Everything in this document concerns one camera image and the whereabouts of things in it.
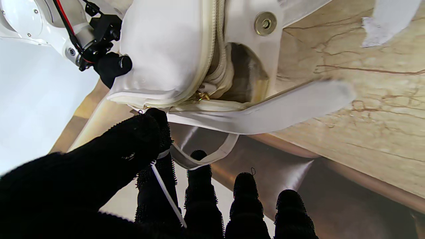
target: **white strap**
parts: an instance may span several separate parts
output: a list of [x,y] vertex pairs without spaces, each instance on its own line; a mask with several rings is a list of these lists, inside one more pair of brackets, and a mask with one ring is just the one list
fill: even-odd
[[173,143],[170,152],[173,156],[174,161],[180,166],[188,170],[195,170],[204,165],[212,164],[230,154],[238,141],[239,134],[229,134],[224,141],[223,145],[214,153],[206,156],[201,161],[193,159],[190,155],[183,152],[183,150],[176,144]]
[[171,207],[173,208],[174,213],[175,213],[175,214],[176,214],[176,216],[178,217],[178,220],[180,221],[180,223],[183,225],[183,227],[184,227],[184,228],[187,228],[187,224],[186,224],[186,222],[184,221],[184,218],[183,218],[183,216],[181,215],[181,213],[180,213],[179,209],[177,208],[176,204],[174,203],[173,199],[171,198],[170,193],[168,193],[168,190],[167,190],[167,188],[165,187],[164,181],[162,181],[161,175],[159,175],[159,172],[158,172],[158,170],[156,169],[155,164],[156,164],[156,160],[155,160],[155,161],[153,161],[153,162],[150,164],[150,165],[152,166],[153,173],[155,174],[156,179],[158,180],[159,185],[160,185],[160,186],[161,186],[161,188],[162,188],[162,191],[164,192],[165,196],[167,197],[168,202],[170,203]]

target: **screw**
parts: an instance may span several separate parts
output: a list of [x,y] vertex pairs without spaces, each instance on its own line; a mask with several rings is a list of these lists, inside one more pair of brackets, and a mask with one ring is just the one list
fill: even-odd
[[270,21],[270,19],[265,19],[263,21],[263,28],[264,29],[269,29],[271,24],[272,24],[272,22]]
[[69,49],[68,49],[68,51],[69,51],[69,54],[71,54],[71,56],[75,56],[75,51],[74,51],[74,49],[69,48]]

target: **red cable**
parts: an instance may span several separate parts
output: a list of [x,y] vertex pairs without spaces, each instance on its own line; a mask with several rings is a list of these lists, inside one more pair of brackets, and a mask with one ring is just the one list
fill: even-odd
[[[73,34],[73,35],[75,35],[75,32],[74,32],[74,30],[72,29],[72,25],[71,25],[71,23],[69,22],[68,17],[67,17],[67,16],[66,16],[66,14],[65,14],[65,11],[63,10],[62,4],[60,4],[60,0],[55,0],[55,1],[57,2],[57,5],[58,5],[59,10],[61,11],[61,13],[62,13],[63,17],[65,18],[66,23],[68,24],[69,28],[71,29],[72,34]],[[88,63],[94,64],[94,62],[91,62],[91,61],[89,61],[89,60],[86,60],[84,57],[83,57],[83,60],[84,60],[84,61],[86,61],[86,62],[88,62]]]
[[63,17],[65,18],[66,23],[68,24],[69,28],[71,28],[72,34],[75,35],[74,30],[72,29],[71,23],[69,22],[68,17],[66,16],[65,11],[63,10],[62,4],[60,4],[60,0],[55,0],[55,1],[57,2],[57,5],[59,6],[59,9],[63,14]]
[[88,61],[88,60],[86,60],[85,58],[83,58],[83,60],[85,60],[85,61],[86,61],[86,62],[88,62],[88,63],[94,64],[94,62]]

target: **white backdrop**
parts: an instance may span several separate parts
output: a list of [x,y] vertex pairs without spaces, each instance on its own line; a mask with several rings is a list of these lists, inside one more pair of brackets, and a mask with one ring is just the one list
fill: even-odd
[[0,175],[47,154],[99,76],[50,46],[0,39]]

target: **zipper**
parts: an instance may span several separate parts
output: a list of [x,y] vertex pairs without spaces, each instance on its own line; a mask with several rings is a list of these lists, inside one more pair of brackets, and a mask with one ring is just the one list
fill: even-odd
[[170,100],[167,103],[162,104],[156,104],[155,101],[159,100],[152,100],[148,99],[150,101],[149,103],[145,103],[148,107],[155,107],[155,108],[167,108],[171,107],[173,105],[178,105],[189,98],[191,98],[196,91],[198,90],[199,86],[202,84],[202,82],[205,79],[205,76],[208,72],[208,69],[210,68],[211,61],[214,56],[214,45],[215,45],[215,34],[217,29],[217,1],[218,0],[203,0],[202,2],[202,49],[201,49],[201,62],[199,64],[198,71],[195,75],[195,79],[192,81],[192,84],[190,87],[188,87],[187,90],[182,92],[180,94],[181,99],[178,100]]
[[217,26],[216,26],[216,36],[217,36],[217,47],[219,47],[219,61],[217,68],[214,70],[213,73],[207,75],[205,77],[205,82],[218,84],[219,82],[216,82],[217,78],[220,77],[223,71],[226,70],[227,66],[227,56],[226,56],[226,46],[224,45],[224,32],[223,32],[223,25],[224,25],[224,0],[217,0]]

